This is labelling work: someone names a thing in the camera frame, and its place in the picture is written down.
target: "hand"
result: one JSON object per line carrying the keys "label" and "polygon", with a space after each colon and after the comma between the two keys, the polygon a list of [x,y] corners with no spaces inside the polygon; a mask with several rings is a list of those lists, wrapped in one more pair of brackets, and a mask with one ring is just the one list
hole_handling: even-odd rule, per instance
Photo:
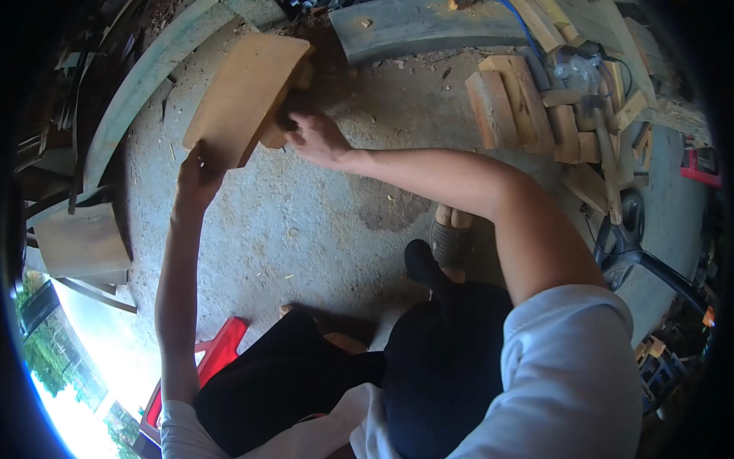
{"label": "hand", "polygon": [[334,170],[345,170],[354,156],[354,149],[339,128],[326,115],[304,115],[292,112],[289,116],[301,133],[286,132],[288,140],[303,159]]}
{"label": "hand", "polygon": [[204,211],[217,195],[226,171],[212,170],[201,160],[202,142],[196,142],[189,156],[181,163],[176,181],[174,209],[177,212],[204,215]]}

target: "red plastic stool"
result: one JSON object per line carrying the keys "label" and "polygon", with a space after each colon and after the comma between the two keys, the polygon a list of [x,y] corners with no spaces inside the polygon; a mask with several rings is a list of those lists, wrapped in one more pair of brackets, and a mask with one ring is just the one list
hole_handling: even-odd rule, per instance
{"label": "red plastic stool", "polygon": [[[230,364],[238,357],[237,346],[242,341],[247,324],[239,317],[230,317],[219,329],[219,332],[209,341],[196,345],[195,353],[204,351],[204,358],[197,366],[199,381],[202,387],[219,370]],[[150,396],[148,406],[142,414],[140,431],[157,445],[161,445],[161,431],[158,426],[158,417],[161,415],[161,381],[158,381],[156,390]]]}

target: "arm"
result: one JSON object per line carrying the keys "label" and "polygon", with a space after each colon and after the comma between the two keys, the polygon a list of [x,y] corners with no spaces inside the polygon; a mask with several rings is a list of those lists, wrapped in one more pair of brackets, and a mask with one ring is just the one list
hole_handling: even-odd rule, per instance
{"label": "arm", "polygon": [[161,348],[161,397],[194,402],[199,375],[194,361],[196,269],[204,211],[224,173],[207,169],[197,145],[181,164],[156,295],[156,334]]}
{"label": "arm", "polygon": [[355,150],[325,116],[291,114],[287,139],[308,161],[385,181],[495,224],[507,289],[517,306],[546,289],[606,287],[591,252],[553,199],[528,174],[496,159],[447,148]]}

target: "red object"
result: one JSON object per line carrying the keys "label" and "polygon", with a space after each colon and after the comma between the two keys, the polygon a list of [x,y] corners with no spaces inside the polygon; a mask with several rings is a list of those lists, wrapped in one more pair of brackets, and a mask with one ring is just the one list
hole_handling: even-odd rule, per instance
{"label": "red object", "polygon": [[[707,153],[711,154],[709,156],[710,159],[714,158],[713,150],[711,150],[710,148],[703,148],[703,150],[707,150],[708,151]],[[682,177],[698,180],[707,185],[711,185],[712,187],[716,187],[716,188],[722,187],[722,177],[720,175],[714,175],[711,173],[707,173],[700,167],[698,150],[688,150],[688,156],[683,157],[683,164],[680,166],[680,175]]]}
{"label": "red object", "polygon": [[[247,324],[239,317],[230,317],[219,329],[219,332],[209,341],[196,345],[194,353],[204,351],[204,358],[196,368],[199,373],[199,382],[202,387],[219,370],[230,364],[238,357],[237,346],[247,331]],[[158,381],[156,390],[148,400],[148,406],[142,414],[140,431],[148,438],[161,446],[161,432],[158,430],[158,417],[161,415],[161,381]]]}

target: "white t-shirt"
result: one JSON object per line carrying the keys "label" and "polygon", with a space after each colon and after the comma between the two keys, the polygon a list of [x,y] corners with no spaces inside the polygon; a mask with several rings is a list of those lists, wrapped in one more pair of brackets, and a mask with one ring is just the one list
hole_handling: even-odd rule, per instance
{"label": "white t-shirt", "polygon": [[[448,457],[632,458],[642,390],[631,337],[629,308],[609,290],[568,285],[528,299],[505,319],[504,392]],[[163,410],[163,458],[228,458],[192,406],[170,400]],[[348,390],[328,416],[296,424],[240,458],[323,459],[347,442],[357,459],[400,458],[382,391],[370,383]]]}

